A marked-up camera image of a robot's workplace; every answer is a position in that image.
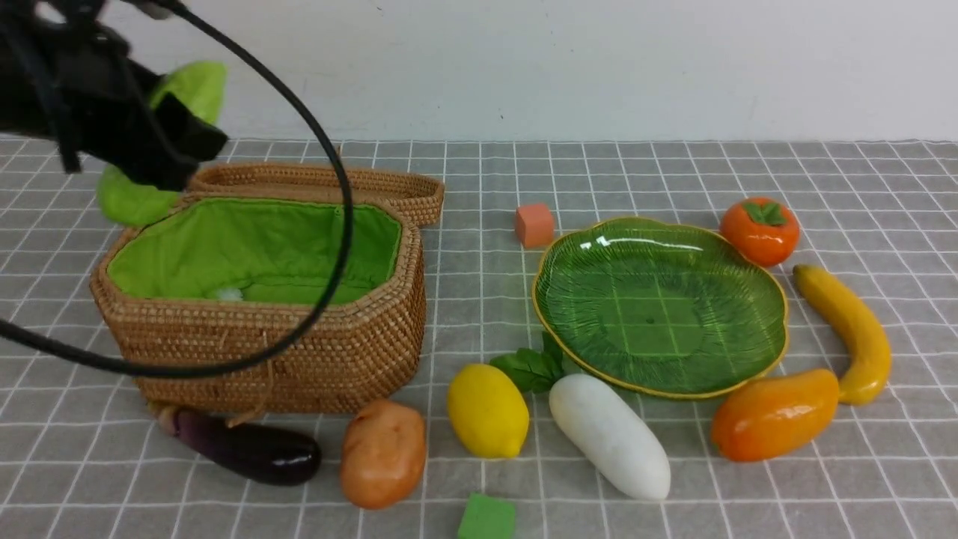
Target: white wall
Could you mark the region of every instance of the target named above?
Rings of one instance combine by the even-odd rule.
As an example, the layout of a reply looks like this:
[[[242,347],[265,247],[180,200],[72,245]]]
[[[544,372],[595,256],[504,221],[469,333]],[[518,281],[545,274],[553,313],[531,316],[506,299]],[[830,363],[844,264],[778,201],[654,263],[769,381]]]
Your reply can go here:
[[[140,61],[237,60],[105,18]],[[958,139],[955,0],[193,0],[333,138]],[[220,123],[306,137],[237,67]]]

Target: eggplant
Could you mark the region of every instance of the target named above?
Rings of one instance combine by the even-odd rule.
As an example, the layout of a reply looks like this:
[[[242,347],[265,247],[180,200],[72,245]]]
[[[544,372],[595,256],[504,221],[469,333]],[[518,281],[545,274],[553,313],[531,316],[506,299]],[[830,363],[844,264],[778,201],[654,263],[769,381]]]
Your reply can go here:
[[[319,471],[319,444],[305,434],[226,421],[178,406],[151,406],[160,427],[210,461],[247,479],[275,486],[303,484]]]

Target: green sponge cube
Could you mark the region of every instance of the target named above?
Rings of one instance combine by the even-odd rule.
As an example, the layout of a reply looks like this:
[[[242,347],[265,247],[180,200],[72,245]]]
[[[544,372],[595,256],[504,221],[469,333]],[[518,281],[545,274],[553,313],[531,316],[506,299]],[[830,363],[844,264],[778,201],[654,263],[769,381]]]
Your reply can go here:
[[[479,493],[469,495],[459,539],[513,539],[515,505]]]

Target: banana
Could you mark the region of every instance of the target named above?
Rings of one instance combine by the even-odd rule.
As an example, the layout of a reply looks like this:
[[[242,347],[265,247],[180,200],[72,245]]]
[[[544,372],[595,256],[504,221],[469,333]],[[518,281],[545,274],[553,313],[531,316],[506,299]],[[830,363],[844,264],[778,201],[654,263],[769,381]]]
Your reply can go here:
[[[792,269],[798,292],[845,342],[851,359],[839,380],[838,402],[867,405],[882,392],[892,368],[892,349],[878,318],[864,301],[824,268]]]

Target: orange sponge cube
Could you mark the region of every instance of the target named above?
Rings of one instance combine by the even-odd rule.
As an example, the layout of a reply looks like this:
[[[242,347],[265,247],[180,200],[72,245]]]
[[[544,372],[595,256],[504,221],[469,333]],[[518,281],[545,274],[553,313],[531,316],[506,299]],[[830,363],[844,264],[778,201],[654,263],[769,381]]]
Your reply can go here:
[[[522,246],[547,246],[552,243],[555,233],[556,224],[546,204],[528,204],[515,210],[515,235]]]

